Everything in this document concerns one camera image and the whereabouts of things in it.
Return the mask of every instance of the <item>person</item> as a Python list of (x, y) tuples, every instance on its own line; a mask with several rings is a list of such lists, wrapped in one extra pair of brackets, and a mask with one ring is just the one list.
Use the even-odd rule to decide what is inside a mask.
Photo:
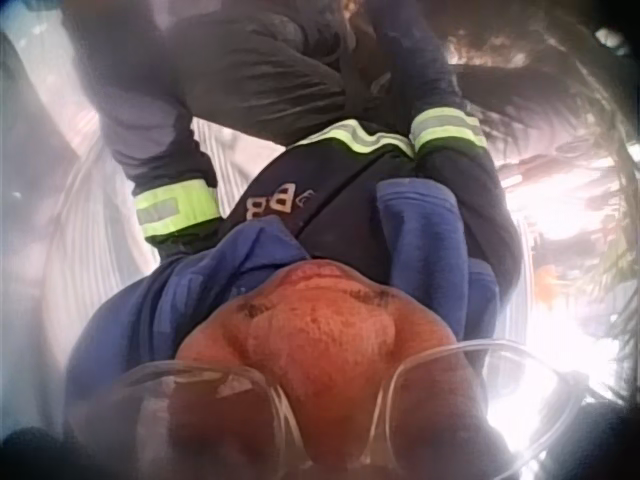
[[(68, 367), (69, 412), (91, 404), (100, 412), (90, 416), (96, 429), (128, 429), (116, 450), (136, 458), (115, 463), (148, 467), (153, 478), (201, 478), (202, 469), (216, 478), (264, 478), (274, 462), (294, 476), (330, 469), (329, 478), (344, 469), (373, 476), (377, 467), (386, 475), (392, 465), (421, 478), (438, 465), (439, 478), (480, 479), (503, 468), (504, 441), (486, 422), (482, 388), (462, 354), (421, 377), (431, 389), (388, 383), (417, 355), (490, 338), (522, 252), (479, 122), (465, 111), (414, 1), (367, 0), (366, 8), (402, 93), (391, 99), (393, 110), (351, 102), (332, 69), (349, 68), (348, 49), (331, 55), (333, 40), (344, 45), (340, 29), (331, 42), (316, 36), (318, 44), (301, 50), (295, 29), (281, 38), (273, 32), (282, 29), (221, 28), (224, 38), (206, 44), (229, 52), (224, 68), (216, 66), (228, 92), (221, 111), (257, 115), (256, 128), (286, 133), (286, 121), (273, 125), (278, 105), (341, 92), (333, 118), (314, 119), (308, 104), (309, 122), (282, 138), (287, 150), (223, 219), (215, 172), (194, 140), (184, 86), (146, 5), (63, 4), (105, 141), (135, 185), (139, 223), (162, 259), (99, 308)], [(233, 8), (221, 18), (230, 25), (252, 12)], [(272, 68), (252, 75), (251, 89), (227, 83), (262, 59)], [(290, 78), (280, 84), (282, 72)], [(385, 120), (392, 112), (410, 118), (410, 129), (402, 131), (406, 120)], [(129, 421), (116, 422), (119, 414), (100, 403), (114, 385), (134, 396), (160, 390), (147, 392), (155, 400), (144, 408), (125, 402), (131, 408), (120, 413)], [(427, 413), (389, 420), (385, 391), (394, 392), (393, 411), (429, 405)], [(389, 433), (392, 453), (372, 418), (400, 425)], [(302, 453), (280, 448), (274, 422)], [(428, 462), (416, 446), (427, 444)], [(477, 460), (456, 461), (447, 445)]]

